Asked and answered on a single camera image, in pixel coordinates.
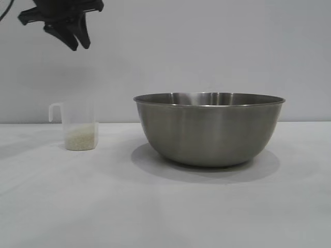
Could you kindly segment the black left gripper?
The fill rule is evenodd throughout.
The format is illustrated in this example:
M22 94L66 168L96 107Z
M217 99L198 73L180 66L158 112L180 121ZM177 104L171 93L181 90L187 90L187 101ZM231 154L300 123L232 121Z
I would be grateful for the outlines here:
M71 19L75 16L73 32L82 47L88 49L91 41L87 31L86 14L87 12L103 10L102 0L39 0L33 1L34 8L24 10L18 15L18 19L23 25L31 22L58 22ZM44 31L69 47L72 51L78 48L78 42L73 33L63 25L45 24Z

